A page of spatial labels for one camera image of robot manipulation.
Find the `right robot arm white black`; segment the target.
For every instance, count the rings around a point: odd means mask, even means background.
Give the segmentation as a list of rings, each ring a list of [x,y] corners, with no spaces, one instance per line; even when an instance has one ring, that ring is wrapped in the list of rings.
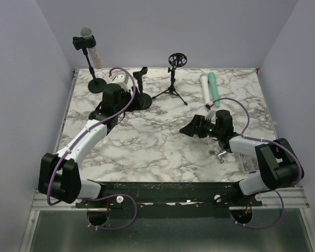
[[[209,116],[196,114],[180,133],[188,137],[213,137],[222,150],[257,160],[259,171],[239,181],[237,189],[231,192],[232,202],[238,206],[248,202],[252,194],[290,187],[303,177],[301,164],[286,139],[269,141],[242,136],[234,131],[233,118],[227,110],[215,113],[215,123]]]

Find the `white microphone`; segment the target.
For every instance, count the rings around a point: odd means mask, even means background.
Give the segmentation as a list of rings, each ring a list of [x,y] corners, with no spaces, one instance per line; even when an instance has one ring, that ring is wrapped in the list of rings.
[[[208,86],[208,76],[205,73],[202,73],[200,75],[200,82],[202,85],[202,92],[203,92],[203,97],[204,97],[204,104],[207,104],[210,102],[210,94],[209,94],[209,86]]]

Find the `black tripod shock mount stand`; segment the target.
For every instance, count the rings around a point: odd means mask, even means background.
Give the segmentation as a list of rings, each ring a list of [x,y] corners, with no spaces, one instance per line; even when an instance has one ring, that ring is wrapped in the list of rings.
[[[179,52],[174,53],[169,56],[168,62],[170,64],[170,67],[168,67],[167,71],[168,73],[171,74],[171,77],[170,77],[171,84],[165,91],[157,94],[156,96],[153,96],[152,100],[156,99],[157,97],[163,94],[169,94],[169,95],[179,97],[182,100],[182,102],[187,106],[188,103],[179,95],[179,93],[175,89],[175,82],[176,82],[175,71],[177,68],[181,68],[186,65],[187,57],[183,53],[179,53]]]

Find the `mint green microphone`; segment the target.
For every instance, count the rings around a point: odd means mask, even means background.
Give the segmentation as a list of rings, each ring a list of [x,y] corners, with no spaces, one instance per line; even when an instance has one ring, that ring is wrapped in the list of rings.
[[[219,94],[216,83],[216,75],[213,72],[208,73],[208,82],[211,88],[213,100],[216,101],[219,99]]]

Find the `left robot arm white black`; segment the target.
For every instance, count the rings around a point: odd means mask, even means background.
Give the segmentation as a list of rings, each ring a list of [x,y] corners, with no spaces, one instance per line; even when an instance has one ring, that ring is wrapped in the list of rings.
[[[60,202],[70,204],[76,199],[88,199],[94,207],[101,207],[105,203],[106,195],[101,191],[101,184],[81,180],[79,166],[95,145],[112,130],[107,123],[116,119],[131,105],[138,93],[135,83],[132,91],[121,110],[101,121],[89,119],[69,145],[55,154],[46,153],[42,157],[38,191],[46,195],[48,205],[53,206]]]

